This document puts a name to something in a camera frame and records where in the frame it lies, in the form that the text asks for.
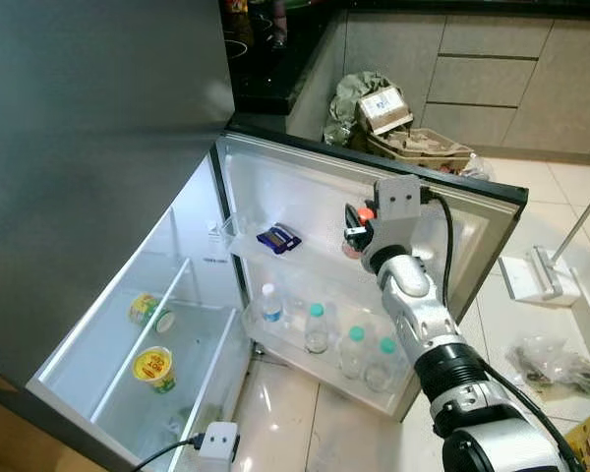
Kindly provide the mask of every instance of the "plastic bottle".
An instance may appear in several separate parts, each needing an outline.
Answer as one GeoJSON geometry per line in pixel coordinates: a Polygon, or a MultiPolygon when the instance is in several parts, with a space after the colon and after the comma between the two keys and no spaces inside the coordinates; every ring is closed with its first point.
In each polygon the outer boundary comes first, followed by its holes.
{"type": "Polygon", "coordinates": [[[395,377],[395,342],[384,337],[380,350],[365,368],[365,384],[373,391],[386,391],[395,377]]]}
{"type": "Polygon", "coordinates": [[[341,372],[348,379],[358,379],[363,371],[364,339],[365,330],[360,326],[352,326],[348,335],[341,339],[341,372]]]}
{"type": "Polygon", "coordinates": [[[304,338],[308,352],[321,354],[327,350],[327,323],[324,317],[324,307],[319,303],[311,305],[311,314],[306,319],[304,338]]]}
{"type": "Polygon", "coordinates": [[[282,302],[275,291],[275,285],[263,285],[263,300],[261,302],[263,319],[269,323],[277,322],[282,316],[282,302]]]}

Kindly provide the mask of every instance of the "black countertop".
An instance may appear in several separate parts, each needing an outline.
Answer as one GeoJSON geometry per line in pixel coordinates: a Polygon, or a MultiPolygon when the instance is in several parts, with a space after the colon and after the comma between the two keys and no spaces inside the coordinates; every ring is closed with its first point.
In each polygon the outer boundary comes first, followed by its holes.
{"type": "Polygon", "coordinates": [[[590,0],[335,0],[289,11],[285,49],[257,46],[229,61],[236,111],[290,113],[319,53],[320,40],[341,9],[590,20],[590,0]]]}

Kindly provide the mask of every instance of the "mop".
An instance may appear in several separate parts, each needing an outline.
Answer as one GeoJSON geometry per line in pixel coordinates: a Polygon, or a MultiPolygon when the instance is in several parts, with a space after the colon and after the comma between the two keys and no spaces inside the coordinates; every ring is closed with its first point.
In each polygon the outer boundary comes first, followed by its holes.
{"type": "Polygon", "coordinates": [[[590,204],[556,251],[534,246],[522,259],[499,257],[499,266],[511,299],[569,307],[581,296],[579,286],[561,254],[589,214],[590,204]]]}

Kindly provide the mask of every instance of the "yogurt cup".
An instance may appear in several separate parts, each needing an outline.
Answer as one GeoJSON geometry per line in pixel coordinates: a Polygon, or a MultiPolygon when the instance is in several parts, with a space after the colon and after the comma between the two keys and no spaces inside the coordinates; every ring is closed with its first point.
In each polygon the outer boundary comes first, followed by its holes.
{"type": "MultiPolygon", "coordinates": [[[[150,320],[155,313],[155,310],[157,310],[157,305],[159,305],[159,300],[152,295],[143,293],[131,302],[131,307],[129,308],[129,320],[136,325],[142,327],[146,326],[148,320],[150,320]]],[[[157,320],[153,324],[153,328],[157,332],[166,332],[171,326],[173,326],[173,323],[175,323],[175,314],[168,308],[162,307],[159,311],[159,315],[157,315],[157,320]]]]}
{"type": "Polygon", "coordinates": [[[157,393],[166,393],[175,386],[173,353],[161,346],[145,349],[134,359],[133,372],[136,379],[146,382],[157,393]]]}

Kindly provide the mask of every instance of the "robotic arm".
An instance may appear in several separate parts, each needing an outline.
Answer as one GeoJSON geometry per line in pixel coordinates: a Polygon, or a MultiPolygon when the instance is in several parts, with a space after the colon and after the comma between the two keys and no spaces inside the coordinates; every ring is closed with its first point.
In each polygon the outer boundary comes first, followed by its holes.
{"type": "Polygon", "coordinates": [[[430,191],[409,175],[380,180],[374,192],[374,200],[367,201],[374,218],[359,220],[346,206],[345,239],[362,253],[365,270],[378,277],[384,308],[431,402],[434,432],[444,439],[444,470],[583,471],[572,452],[568,468],[502,385],[488,377],[485,362],[438,300],[421,261],[411,255],[421,197],[430,191]]]}

